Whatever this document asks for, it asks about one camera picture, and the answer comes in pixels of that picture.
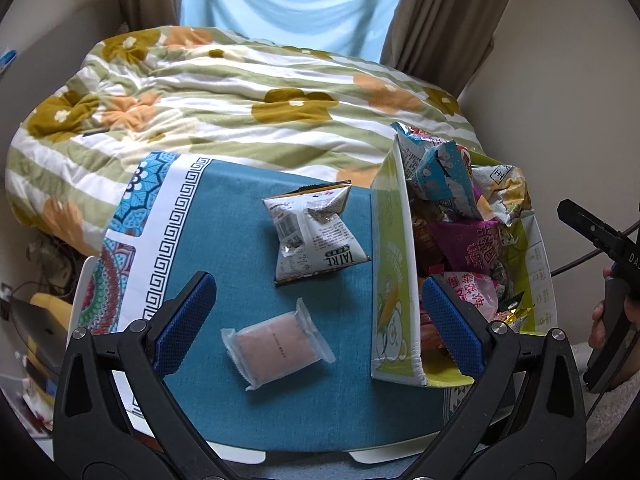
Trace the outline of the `right hand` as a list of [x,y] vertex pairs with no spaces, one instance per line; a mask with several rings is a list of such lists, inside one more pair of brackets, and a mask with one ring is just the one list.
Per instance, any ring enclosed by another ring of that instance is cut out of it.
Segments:
[[[586,384],[594,393],[615,389],[639,371],[639,291],[612,268],[605,268],[603,277],[605,297],[593,311],[588,339],[592,353]],[[622,330],[620,340],[614,339],[612,350],[605,350],[619,320],[629,326]]]

